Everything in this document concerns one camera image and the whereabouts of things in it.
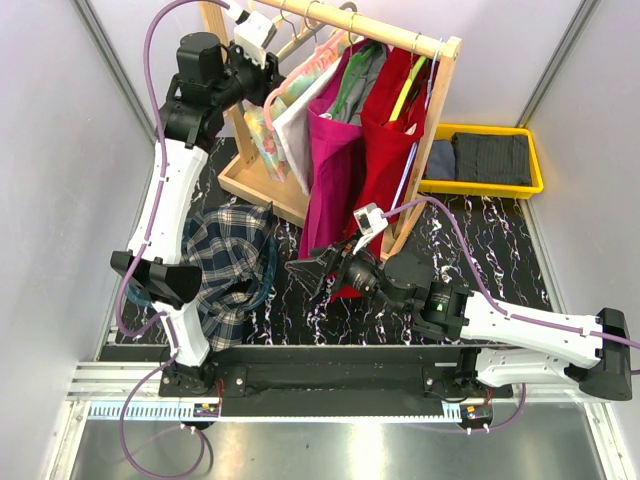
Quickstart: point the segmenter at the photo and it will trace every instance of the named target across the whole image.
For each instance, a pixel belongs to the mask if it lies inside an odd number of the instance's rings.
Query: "red bag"
[[[426,79],[429,68],[421,70],[414,80],[414,84],[421,85],[421,87],[413,103],[403,107],[403,113],[398,120],[389,122],[400,90],[402,90],[413,63],[418,60],[418,57],[414,55],[412,63],[411,57],[410,52],[395,48],[382,67],[378,80],[364,104],[361,119],[366,148],[367,175],[354,210],[369,203],[375,203],[384,212],[391,209],[409,158],[411,146],[414,142],[419,142],[424,134],[424,123],[427,116],[424,103],[427,95]],[[413,133],[404,133],[413,125],[415,125],[415,129],[412,129]],[[408,180],[405,181],[403,190],[406,189],[407,183]],[[404,191],[400,196],[400,202],[403,199]],[[392,217],[389,219],[389,223],[395,220],[397,217]],[[345,238],[353,235],[357,228],[357,223],[352,215]],[[369,249],[378,258],[380,258],[382,250],[382,237],[382,234],[378,235],[369,244]],[[345,287],[336,296],[354,298],[360,295],[353,288]]]

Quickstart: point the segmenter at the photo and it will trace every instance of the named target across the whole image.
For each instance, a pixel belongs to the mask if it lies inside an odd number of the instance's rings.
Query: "metal floor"
[[[501,421],[513,405],[496,405]],[[169,423],[127,422],[131,450]],[[190,478],[216,480],[429,479],[592,480],[604,478],[581,408],[527,405],[506,430],[445,435],[413,425],[219,423],[205,431],[215,461]],[[198,441],[172,432],[135,457],[160,475],[188,469]],[[74,480],[143,479],[123,460],[114,421],[87,422]]]

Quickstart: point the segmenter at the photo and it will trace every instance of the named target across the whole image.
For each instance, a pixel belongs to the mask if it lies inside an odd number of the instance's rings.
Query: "magenta bag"
[[[336,122],[324,114],[338,96],[349,58],[369,40],[355,43],[342,55],[327,86],[309,103],[309,133],[313,161],[313,186],[304,222],[298,258],[341,241],[353,214],[366,176],[362,127]]]

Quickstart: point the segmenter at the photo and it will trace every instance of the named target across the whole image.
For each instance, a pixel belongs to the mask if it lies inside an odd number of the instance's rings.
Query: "plaid shirt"
[[[242,342],[244,312],[260,297],[273,229],[271,207],[232,205],[196,214],[183,261],[202,269],[195,298],[213,351]]]

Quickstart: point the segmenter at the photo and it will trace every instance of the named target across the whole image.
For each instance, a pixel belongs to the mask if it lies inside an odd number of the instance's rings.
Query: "wooden frame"
[[[427,165],[427,158],[440,121],[449,85],[453,78],[461,40],[451,37],[447,42],[441,43],[433,38],[367,18],[360,13],[354,14],[319,2],[310,4],[308,0],[256,1],[278,9],[282,6],[283,10],[301,17],[306,12],[309,20],[349,30],[354,34],[413,51],[416,55],[433,58],[438,52],[437,58],[440,63],[427,112],[425,133],[418,145],[416,160],[408,179],[404,203],[415,199],[418,195],[422,174]],[[220,7],[208,2],[201,2],[200,9],[207,30],[218,35],[223,43],[228,43],[229,38]],[[302,193],[302,189],[295,177],[289,175],[284,183],[271,180],[263,162],[256,161],[258,156],[256,147],[242,118],[240,109],[237,106],[233,107],[229,111],[227,118],[231,120],[233,125],[239,153],[218,176],[222,188],[256,205],[266,205],[272,202],[276,215],[302,227],[309,198]],[[423,210],[424,203],[417,205],[413,209],[406,210],[400,215],[400,219],[395,226],[390,226],[385,231],[382,244],[382,260],[386,260],[389,256],[395,255],[402,249]]]

